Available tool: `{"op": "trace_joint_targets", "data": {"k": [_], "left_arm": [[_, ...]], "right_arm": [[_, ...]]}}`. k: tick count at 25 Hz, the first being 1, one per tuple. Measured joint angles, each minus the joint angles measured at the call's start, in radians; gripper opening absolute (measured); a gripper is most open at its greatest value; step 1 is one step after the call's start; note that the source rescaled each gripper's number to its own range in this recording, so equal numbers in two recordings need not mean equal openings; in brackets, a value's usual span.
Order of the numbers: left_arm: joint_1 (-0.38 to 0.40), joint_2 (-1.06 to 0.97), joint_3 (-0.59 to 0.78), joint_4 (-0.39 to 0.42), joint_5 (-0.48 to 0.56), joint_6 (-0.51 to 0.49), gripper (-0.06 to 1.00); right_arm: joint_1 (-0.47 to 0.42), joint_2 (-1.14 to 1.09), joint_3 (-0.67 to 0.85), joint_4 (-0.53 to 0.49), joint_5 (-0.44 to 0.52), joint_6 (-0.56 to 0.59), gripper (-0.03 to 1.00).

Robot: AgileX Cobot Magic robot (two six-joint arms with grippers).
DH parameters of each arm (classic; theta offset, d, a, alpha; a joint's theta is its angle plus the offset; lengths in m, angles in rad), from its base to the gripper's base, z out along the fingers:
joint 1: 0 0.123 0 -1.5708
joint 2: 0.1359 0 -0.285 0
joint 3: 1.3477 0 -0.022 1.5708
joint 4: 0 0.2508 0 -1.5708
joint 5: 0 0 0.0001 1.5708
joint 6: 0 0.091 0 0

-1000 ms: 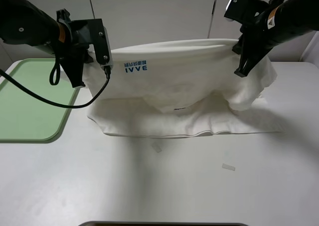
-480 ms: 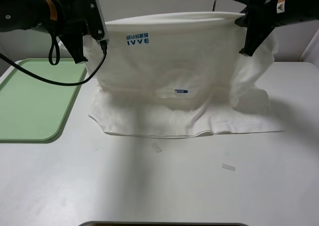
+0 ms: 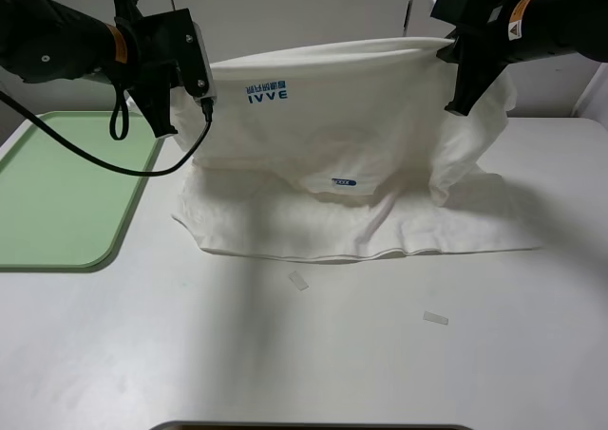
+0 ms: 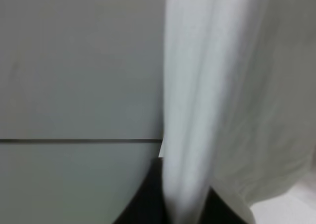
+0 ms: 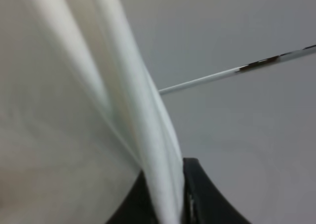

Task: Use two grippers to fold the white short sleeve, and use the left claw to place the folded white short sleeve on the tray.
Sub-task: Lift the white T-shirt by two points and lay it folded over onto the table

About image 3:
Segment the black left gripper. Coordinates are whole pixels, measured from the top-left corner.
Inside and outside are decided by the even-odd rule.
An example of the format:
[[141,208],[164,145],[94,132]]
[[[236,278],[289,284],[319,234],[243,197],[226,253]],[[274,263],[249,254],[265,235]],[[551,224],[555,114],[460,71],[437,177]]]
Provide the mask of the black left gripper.
[[183,11],[145,16],[139,0],[113,0],[119,33],[116,73],[111,76],[116,101],[130,99],[144,116],[155,138],[173,136],[170,92],[182,86]]

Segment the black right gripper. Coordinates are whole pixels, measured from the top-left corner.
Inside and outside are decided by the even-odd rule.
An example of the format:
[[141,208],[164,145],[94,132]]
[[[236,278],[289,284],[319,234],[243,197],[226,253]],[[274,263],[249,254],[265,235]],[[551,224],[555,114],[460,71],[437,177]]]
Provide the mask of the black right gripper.
[[492,62],[467,62],[465,58],[504,59],[499,54],[506,48],[508,17],[518,1],[511,0],[500,9],[495,9],[486,24],[477,27],[454,26],[446,37],[451,43],[438,50],[436,56],[446,63],[458,64],[458,71],[453,99],[446,105],[445,111],[467,116],[507,68],[507,65]]

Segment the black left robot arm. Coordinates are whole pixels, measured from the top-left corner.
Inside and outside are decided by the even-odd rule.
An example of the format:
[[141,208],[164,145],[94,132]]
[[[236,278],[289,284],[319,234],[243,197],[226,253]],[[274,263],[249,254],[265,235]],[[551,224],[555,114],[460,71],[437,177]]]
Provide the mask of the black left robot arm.
[[169,92],[180,82],[169,38],[186,29],[186,9],[144,16],[138,0],[113,0],[107,24],[53,0],[1,0],[1,66],[26,84],[90,79],[114,87],[115,112],[132,100],[155,137],[176,134]]

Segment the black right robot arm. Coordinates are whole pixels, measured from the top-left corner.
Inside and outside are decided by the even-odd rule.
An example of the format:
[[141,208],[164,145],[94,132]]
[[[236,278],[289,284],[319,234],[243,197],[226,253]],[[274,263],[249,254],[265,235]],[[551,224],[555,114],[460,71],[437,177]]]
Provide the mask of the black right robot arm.
[[578,53],[607,60],[607,0],[433,0],[454,26],[439,59],[458,67],[446,111],[466,116],[506,67]]

